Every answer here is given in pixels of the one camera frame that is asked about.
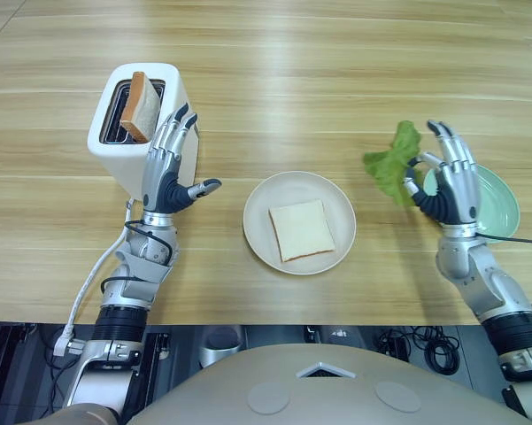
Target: green plate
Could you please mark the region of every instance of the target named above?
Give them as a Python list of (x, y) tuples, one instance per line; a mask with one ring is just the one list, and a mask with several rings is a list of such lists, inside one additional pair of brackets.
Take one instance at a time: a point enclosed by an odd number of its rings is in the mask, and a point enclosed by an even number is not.
[[(485, 166), (478, 166), (478, 179), (482, 203), (478, 211), (478, 232), (510, 237), (520, 225), (520, 205), (512, 190), (493, 171)], [(429, 170), (423, 182), (423, 189), (428, 195), (436, 193), (436, 178)]]

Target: white bread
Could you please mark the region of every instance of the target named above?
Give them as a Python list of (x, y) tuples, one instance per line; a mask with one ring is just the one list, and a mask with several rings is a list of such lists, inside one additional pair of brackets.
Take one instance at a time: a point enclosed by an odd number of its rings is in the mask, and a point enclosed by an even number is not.
[(335, 241), (320, 199), (270, 208), (269, 215), (274, 224), (281, 261), (335, 250)]
[(156, 131), (159, 96), (145, 73), (136, 72), (130, 85), (130, 96), (120, 117), (120, 125), (139, 143), (147, 143)]

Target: white cable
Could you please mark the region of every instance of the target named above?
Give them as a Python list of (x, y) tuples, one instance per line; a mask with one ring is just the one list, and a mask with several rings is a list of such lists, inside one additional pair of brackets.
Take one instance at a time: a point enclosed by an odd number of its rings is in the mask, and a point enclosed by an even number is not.
[[(132, 217), (132, 205), (134, 204), (134, 201), (135, 200), (131, 197), (130, 200), (126, 202), (126, 218), (124, 219), (125, 221), (130, 221), (130, 218)], [(73, 308), (71, 309), (69, 319), (65, 327), (63, 328), (63, 332), (55, 343), (55, 348), (53, 349), (53, 354), (55, 356), (63, 357), (65, 355), (66, 347), (69, 345), (69, 341), (71, 341), (71, 337), (73, 335), (74, 320), (77, 317), (77, 312), (81, 307), (82, 300), (85, 298), (85, 295), (89, 290), (90, 284), (95, 279), (96, 273), (98, 273), (98, 269), (101, 267), (101, 265), (103, 265), (106, 259), (110, 257), (110, 255), (116, 250), (116, 248), (118, 248), (120, 244), (124, 242), (126, 236), (127, 228), (124, 227), (122, 229), (122, 233), (120, 233), (120, 236), (118, 236), (118, 239), (116, 239), (116, 241), (114, 241), (110, 248), (108, 248), (104, 252), (104, 254), (100, 256), (96, 264), (90, 270), (87, 280), (82, 284), (81, 290), (79, 290), (79, 293), (77, 294), (77, 297), (73, 302)]]

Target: white toaster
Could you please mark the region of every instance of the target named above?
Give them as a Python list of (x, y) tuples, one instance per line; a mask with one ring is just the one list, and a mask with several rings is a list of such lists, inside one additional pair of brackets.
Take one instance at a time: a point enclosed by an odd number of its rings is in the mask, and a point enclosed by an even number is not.
[[(172, 65), (157, 63), (125, 64), (116, 68), (96, 107), (89, 129), (87, 145), (104, 168), (131, 197), (142, 199), (142, 177), (149, 143), (137, 143), (120, 125), (134, 71), (142, 71), (151, 80), (161, 99), (159, 124), (189, 101), (179, 71)], [(190, 186), (195, 180), (198, 152), (198, 130), (190, 131), (185, 141), (179, 183)]]

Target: plate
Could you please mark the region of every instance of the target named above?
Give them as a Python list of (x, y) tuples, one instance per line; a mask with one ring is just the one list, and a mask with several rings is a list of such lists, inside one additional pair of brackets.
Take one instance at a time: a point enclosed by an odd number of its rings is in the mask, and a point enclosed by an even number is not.
[[(485, 166), (477, 167), (482, 202), (478, 210), (478, 232), (485, 235), (511, 237), (520, 226), (520, 205), (507, 184)], [(436, 193), (433, 170), (425, 176), (423, 189), (429, 195)]]
[[(336, 249), (282, 262), (269, 208), (320, 199)], [(354, 244), (356, 215), (351, 201), (330, 180), (305, 171), (279, 173), (262, 181), (244, 207), (243, 228), (248, 244), (270, 267), (289, 274), (317, 274), (340, 263)]]

